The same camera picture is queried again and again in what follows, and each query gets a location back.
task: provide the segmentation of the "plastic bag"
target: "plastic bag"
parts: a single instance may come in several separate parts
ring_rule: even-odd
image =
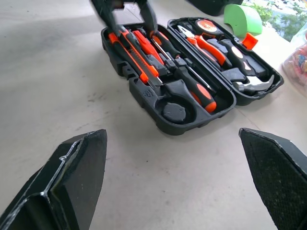
[[[300,46],[283,63],[289,81],[307,97],[307,43]]]
[[[307,23],[297,32],[296,35],[293,36],[291,39],[291,45],[293,45],[294,48],[298,48],[305,43],[307,43]]]

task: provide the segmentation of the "tool kit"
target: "tool kit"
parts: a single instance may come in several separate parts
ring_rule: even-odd
[[[181,135],[248,105],[283,84],[282,76],[216,22],[200,17],[170,20],[147,31],[143,23],[101,32],[104,50],[130,92],[163,132]]]

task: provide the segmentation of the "green plastic object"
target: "green plastic object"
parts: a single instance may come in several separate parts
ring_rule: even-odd
[[[247,33],[254,36],[262,33],[260,15],[249,6],[227,5],[224,11],[224,23],[231,25],[237,37],[245,37]]]

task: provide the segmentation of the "gray floor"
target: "gray floor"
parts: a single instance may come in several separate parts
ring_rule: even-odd
[[[153,7],[164,25],[204,15],[183,0]],[[118,22],[138,22],[135,11],[117,12]],[[238,131],[272,132],[307,149],[306,99],[287,80],[261,101],[172,137],[112,69],[87,0],[2,0],[0,25],[0,213],[60,142],[104,128],[108,160],[91,230],[276,229]],[[255,51],[281,71],[288,44],[269,32],[259,38]]]

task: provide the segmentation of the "claw hammer head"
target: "claw hammer head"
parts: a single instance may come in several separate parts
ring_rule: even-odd
[[[233,86],[240,92],[254,93],[254,92],[267,90],[268,88],[272,86],[273,81],[274,81],[274,75],[272,75],[271,78],[266,82],[261,81],[256,76],[246,76],[246,78],[249,81],[248,83],[243,84],[241,82],[236,81],[236,82],[233,82]]]

